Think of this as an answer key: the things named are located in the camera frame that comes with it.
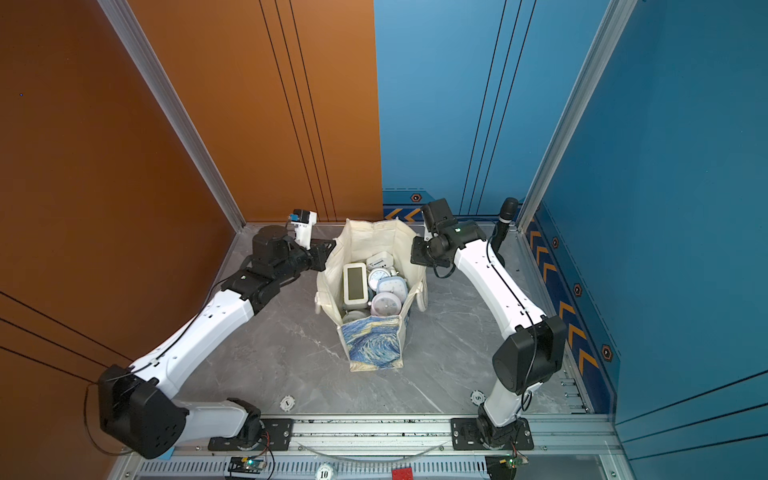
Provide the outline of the small white digital clock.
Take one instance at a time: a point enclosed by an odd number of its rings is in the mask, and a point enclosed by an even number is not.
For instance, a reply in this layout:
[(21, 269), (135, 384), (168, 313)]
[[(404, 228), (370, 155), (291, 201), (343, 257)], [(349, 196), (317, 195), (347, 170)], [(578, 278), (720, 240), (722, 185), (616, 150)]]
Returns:
[(375, 270), (379, 268), (393, 270), (395, 268), (394, 256), (388, 251), (380, 251), (368, 257), (365, 263), (369, 270)]

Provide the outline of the white twin-bell alarm clock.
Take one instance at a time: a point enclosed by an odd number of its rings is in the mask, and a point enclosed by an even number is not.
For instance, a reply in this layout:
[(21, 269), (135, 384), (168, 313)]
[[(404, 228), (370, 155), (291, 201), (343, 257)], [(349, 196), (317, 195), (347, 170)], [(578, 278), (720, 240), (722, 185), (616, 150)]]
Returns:
[(379, 267), (379, 268), (371, 269), (368, 272), (368, 277), (367, 277), (368, 288), (372, 291), (377, 291), (379, 282), (391, 276), (392, 276), (392, 273), (387, 268)]

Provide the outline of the large white digital clock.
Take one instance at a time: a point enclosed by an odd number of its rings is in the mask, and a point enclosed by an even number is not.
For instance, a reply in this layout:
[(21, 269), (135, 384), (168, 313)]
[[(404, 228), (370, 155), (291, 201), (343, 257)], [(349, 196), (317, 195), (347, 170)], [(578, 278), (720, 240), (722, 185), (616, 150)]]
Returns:
[(348, 263), (343, 267), (343, 305), (346, 310), (360, 310), (369, 301), (368, 274), (365, 263)]

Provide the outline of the cream canvas bag starry print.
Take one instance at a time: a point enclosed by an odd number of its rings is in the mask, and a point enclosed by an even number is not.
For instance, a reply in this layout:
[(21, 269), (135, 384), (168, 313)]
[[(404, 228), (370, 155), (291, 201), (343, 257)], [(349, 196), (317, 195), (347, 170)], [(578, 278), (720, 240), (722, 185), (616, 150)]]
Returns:
[[(336, 325), (342, 347), (352, 371), (375, 371), (403, 366), (402, 351), (406, 340), (408, 315), (413, 306), (427, 308), (426, 268), (410, 261), (411, 244), (417, 233), (400, 220), (367, 222), (347, 220), (336, 237), (336, 247), (326, 268), (317, 276), (315, 304)], [(398, 316), (370, 316), (348, 324), (342, 323), (346, 312), (343, 305), (343, 267), (348, 263), (365, 263), (380, 251), (390, 252), (395, 259), (395, 276), (403, 277), (409, 294)]]

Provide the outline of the light blue square alarm clock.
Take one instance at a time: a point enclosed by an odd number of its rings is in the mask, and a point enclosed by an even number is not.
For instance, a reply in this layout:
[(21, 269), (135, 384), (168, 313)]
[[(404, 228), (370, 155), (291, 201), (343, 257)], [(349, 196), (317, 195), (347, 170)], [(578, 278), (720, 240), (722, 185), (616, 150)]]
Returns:
[(404, 303), (409, 294), (408, 283), (400, 276), (384, 277), (378, 281), (377, 293), (391, 293)]

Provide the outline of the pink round alarm clock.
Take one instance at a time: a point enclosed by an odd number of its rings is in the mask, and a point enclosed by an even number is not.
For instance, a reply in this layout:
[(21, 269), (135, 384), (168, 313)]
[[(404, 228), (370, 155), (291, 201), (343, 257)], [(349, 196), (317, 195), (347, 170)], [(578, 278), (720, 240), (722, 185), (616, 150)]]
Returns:
[(376, 294), (370, 303), (371, 315), (376, 317), (398, 316), (402, 310), (402, 301), (392, 292)]

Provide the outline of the white round alarm clock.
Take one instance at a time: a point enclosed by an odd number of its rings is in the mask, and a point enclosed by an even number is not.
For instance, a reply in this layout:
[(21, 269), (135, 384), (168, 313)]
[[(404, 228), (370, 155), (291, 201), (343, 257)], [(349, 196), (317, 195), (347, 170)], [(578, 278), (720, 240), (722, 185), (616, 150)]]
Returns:
[(363, 310), (350, 310), (342, 317), (342, 323), (348, 324), (357, 320), (365, 319), (370, 316), (370, 312), (367, 309)]

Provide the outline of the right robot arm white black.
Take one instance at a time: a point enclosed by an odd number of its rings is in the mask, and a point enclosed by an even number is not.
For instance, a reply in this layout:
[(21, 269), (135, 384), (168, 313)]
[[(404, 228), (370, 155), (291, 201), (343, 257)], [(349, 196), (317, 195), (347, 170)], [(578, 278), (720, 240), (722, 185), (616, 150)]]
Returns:
[(564, 320), (536, 305), (498, 255), (518, 207), (517, 199), (505, 199), (487, 236), (475, 222), (456, 218), (445, 199), (434, 200), (421, 208), (425, 236), (412, 242), (413, 264), (446, 268), (449, 274), (459, 271), (469, 279), (503, 339), (492, 356), (494, 387), (478, 406), (475, 425), (457, 429), (457, 450), (531, 450), (530, 427), (522, 413), (533, 394), (563, 365)]

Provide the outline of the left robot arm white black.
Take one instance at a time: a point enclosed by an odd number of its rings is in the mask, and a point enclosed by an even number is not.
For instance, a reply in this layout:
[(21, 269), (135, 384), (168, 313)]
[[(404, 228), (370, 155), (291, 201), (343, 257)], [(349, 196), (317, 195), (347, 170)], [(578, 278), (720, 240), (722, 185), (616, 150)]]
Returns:
[(312, 239), (308, 226), (294, 234), (283, 225), (261, 228), (251, 254), (215, 285), (190, 321), (129, 367), (112, 365), (101, 374), (96, 383), (101, 431), (145, 459), (193, 440), (222, 441), (245, 451), (259, 447), (264, 428), (258, 407), (233, 397), (182, 402), (176, 396), (196, 368), (282, 288), (306, 271), (324, 271), (335, 247), (333, 240)]

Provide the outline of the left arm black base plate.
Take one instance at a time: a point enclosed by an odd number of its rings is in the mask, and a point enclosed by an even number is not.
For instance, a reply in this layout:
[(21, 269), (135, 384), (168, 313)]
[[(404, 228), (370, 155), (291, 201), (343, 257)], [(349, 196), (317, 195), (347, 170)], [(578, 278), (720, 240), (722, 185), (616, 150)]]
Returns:
[(207, 449), (218, 451), (284, 452), (289, 449), (294, 421), (290, 418), (249, 420), (234, 437), (213, 437)]

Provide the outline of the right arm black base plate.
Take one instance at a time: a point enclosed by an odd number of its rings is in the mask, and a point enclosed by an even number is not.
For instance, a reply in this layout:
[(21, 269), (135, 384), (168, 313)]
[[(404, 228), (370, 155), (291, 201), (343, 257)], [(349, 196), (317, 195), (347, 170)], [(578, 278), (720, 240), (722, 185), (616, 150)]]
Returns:
[(453, 418), (450, 420), (454, 450), (515, 450), (532, 451), (535, 448), (529, 422), (518, 418), (497, 427), (485, 418)]

